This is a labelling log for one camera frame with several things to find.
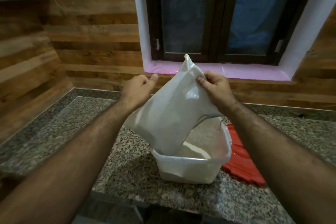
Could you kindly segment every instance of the wooden wall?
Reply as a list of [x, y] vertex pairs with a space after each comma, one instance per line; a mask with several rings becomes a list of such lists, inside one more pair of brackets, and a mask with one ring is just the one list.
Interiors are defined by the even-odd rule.
[[[120, 90], [144, 72], [134, 0], [55, 0], [42, 17], [75, 87]], [[292, 82], [230, 80], [247, 103], [336, 110], [336, 10]], [[157, 89], [170, 75], [161, 75]]]
[[0, 4], [0, 144], [73, 87], [30, 5]]

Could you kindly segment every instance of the hand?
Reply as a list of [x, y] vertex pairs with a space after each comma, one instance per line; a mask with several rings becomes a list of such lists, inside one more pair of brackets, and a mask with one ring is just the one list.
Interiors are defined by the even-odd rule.
[[158, 81], [158, 75], [153, 74], [150, 79], [141, 74], [125, 82], [119, 99], [131, 113], [141, 107], [151, 97], [151, 92]]
[[201, 77], [198, 77], [196, 81], [205, 89], [210, 101], [217, 107], [218, 111], [225, 114], [230, 107], [239, 103], [231, 91], [229, 81], [224, 75], [212, 71], [206, 71], [204, 75], [208, 81]]

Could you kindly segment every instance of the red lid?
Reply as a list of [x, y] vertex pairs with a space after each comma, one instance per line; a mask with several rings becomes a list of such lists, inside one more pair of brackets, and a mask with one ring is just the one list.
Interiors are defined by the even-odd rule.
[[266, 181], [259, 173], [257, 167], [250, 159], [250, 155], [244, 149], [237, 132], [232, 124], [227, 125], [232, 138], [232, 154], [229, 162], [222, 166], [222, 170], [229, 170], [230, 174], [239, 177], [249, 183], [256, 183], [260, 186], [266, 184]]

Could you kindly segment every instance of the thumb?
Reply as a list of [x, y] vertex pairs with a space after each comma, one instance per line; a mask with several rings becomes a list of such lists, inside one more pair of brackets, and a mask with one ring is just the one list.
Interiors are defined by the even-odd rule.
[[158, 81], [158, 75], [157, 74], [152, 74], [152, 76], [149, 78], [148, 82], [144, 85], [144, 87], [149, 90], [152, 91]]
[[197, 77], [196, 81], [203, 89], [205, 89], [207, 93], [210, 93], [213, 90], [214, 85], [209, 83], [206, 79], [202, 77]]

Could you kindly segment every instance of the forearm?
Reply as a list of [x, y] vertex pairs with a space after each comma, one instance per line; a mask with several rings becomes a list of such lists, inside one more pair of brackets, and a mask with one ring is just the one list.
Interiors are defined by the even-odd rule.
[[240, 103], [226, 115], [244, 147], [288, 213], [297, 222], [333, 221], [335, 170]]
[[129, 115], [116, 103], [30, 174], [0, 205], [0, 223], [68, 223]]

